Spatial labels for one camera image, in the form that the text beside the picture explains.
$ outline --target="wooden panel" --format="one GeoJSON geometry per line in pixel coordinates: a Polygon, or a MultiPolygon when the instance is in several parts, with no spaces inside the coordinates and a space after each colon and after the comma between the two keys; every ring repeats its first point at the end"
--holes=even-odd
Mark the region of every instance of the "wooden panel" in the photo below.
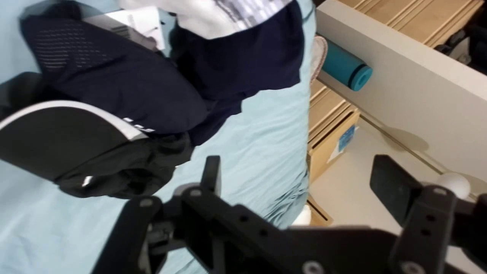
{"type": "Polygon", "coordinates": [[[325,117],[325,120],[322,120],[313,131],[308,132],[308,146],[315,146],[316,141],[319,141],[319,138],[316,138],[318,135],[322,135],[322,132],[325,134],[327,126],[336,119],[339,117],[343,111],[346,111],[348,108],[351,108],[351,105],[348,102],[343,102],[339,105],[339,108],[336,108],[336,111],[333,111],[328,117],[325,117]]]}
{"type": "Polygon", "coordinates": [[[313,82],[310,84],[310,100],[313,100],[324,90],[325,90],[325,85],[321,81],[313,79],[313,82]]]}
{"type": "Polygon", "coordinates": [[[388,26],[392,29],[400,29],[406,26],[413,17],[416,17],[427,4],[433,0],[415,0],[406,10],[397,15],[388,26]]]}
{"type": "Polygon", "coordinates": [[[318,202],[313,201],[311,196],[307,199],[307,205],[310,207],[310,227],[328,227],[331,225],[331,216],[327,214],[322,208],[318,208],[318,202]]]}
{"type": "Polygon", "coordinates": [[[389,24],[394,18],[397,18],[401,12],[404,12],[415,3],[415,0],[381,0],[365,14],[383,24],[389,24]]]}
{"type": "Polygon", "coordinates": [[[357,7],[365,0],[340,0],[340,1],[346,6],[357,7]]]}
{"type": "Polygon", "coordinates": [[[453,20],[450,20],[435,36],[432,36],[426,44],[435,47],[444,44],[455,32],[464,27],[474,12],[483,4],[482,0],[473,0],[465,6],[453,20]]]}
{"type": "Polygon", "coordinates": [[[360,12],[366,12],[371,7],[374,7],[375,4],[380,4],[380,1],[383,1],[383,0],[366,0],[366,1],[362,1],[356,9],[360,12]]]}
{"type": "Polygon", "coordinates": [[[345,102],[340,96],[325,90],[310,102],[308,106],[308,131],[311,132],[325,117],[328,117],[339,105],[345,102]]]}
{"type": "Polygon", "coordinates": [[[400,27],[400,32],[420,42],[426,42],[467,4],[468,0],[435,0],[406,26],[400,27]]]}
{"type": "Polygon", "coordinates": [[[350,103],[340,105],[337,111],[334,111],[327,120],[321,123],[324,126],[316,128],[315,134],[308,140],[308,147],[313,149],[319,141],[322,141],[325,135],[328,135],[333,131],[333,128],[336,128],[353,111],[356,111],[353,105],[350,103]]]}
{"type": "Polygon", "coordinates": [[[308,155],[308,179],[315,181],[322,170],[328,166],[333,151],[340,135],[350,129],[359,120],[359,111],[354,111],[350,117],[330,132],[318,146],[315,146],[308,155]]]}

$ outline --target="light blue bed sheet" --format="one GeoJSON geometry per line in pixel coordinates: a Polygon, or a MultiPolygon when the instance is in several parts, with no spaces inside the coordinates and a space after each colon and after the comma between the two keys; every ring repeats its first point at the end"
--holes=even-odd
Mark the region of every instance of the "light blue bed sheet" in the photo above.
{"type": "MultiPolygon", "coordinates": [[[[18,32],[16,17],[39,0],[0,0],[0,82],[36,71],[18,32]]],[[[222,157],[222,198],[243,204],[287,227],[305,202],[305,143],[310,79],[310,45],[315,17],[310,0],[298,0],[304,17],[305,53],[301,82],[280,91],[261,91],[243,102],[191,161],[179,166],[156,196],[167,201],[173,190],[199,179],[206,155],[222,157]]],[[[103,12],[108,0],[83,0],[103,12]]],[[[51,182],[0,161],[0,272],[1,274],[86,274],[105,245],[124,201],[79,199],[51,182]]],[[[162,272],[203,272],[191,256],[170,253],[162,272]]]]}

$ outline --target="white fabric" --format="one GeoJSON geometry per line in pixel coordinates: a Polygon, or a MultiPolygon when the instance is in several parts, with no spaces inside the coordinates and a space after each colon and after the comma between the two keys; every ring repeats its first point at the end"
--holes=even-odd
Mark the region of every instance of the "white fabric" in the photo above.
{"type": "Polygon", "coordinates": [[[318,77],[327,55],[328,55],[328,42],[322,36],[315,36],[313,59],[311,59],[311,70],[310,70],[313,71],[313,76],[310,81],[315,81],[318,77]]]}
{"type": "Polygon", "coordinates": [[[100,108],[95,108],[88,103],[82,102],[74,102],[74,100],[48,100],[48,102],[41,102],[30,105],[27,108],[22,108],[12,116],[6,117],[4,120],[0,122],[0,129],[10,125],[12,122],[18,120],[22,116],[27,116],[34,111],[47,109],[47,108],[77,108],[77,109],[85,109],[88,112],[95,114],[97,117],[101,117],[108,123],[111,123],[114,128],[117,128],[127,140],[133,141],[138,138],[146,138],[143,132],[140,132],[136,128],[132,125],[126,123],[124,120],[118,119],[117,116],[112,116],[111,112],[106,112],[100,108]]]}
{"type": "Polygon", "coordinates": [[[155,41],[158,50],[164,50],[164,36],[161,29],[161,20],[155,6],[144,6],[133,10],[117,10],[103,15],[95,15],[85,18],[83,21],[101,27],[105,30],[112,30],[120,26],[127,26],[127,39],[153,50],[153,44],[147,42],[155,41]]]}
{"type": "Polygon", "coordinates": [[[292,227],[307,227],[310,225],[310,207],[305,204],[302,211],[298,214],[298,218],[295,218],[295,221],[292,222],[292,227]]]}
{"type": "Polygon", "coordinates": [[[243,24],[232,21],[214,0],[118,0],[118,3],[123,9],[156,6],[176,14],[179,27],[206,39],[228,36],[245,29],[243,24]]]}

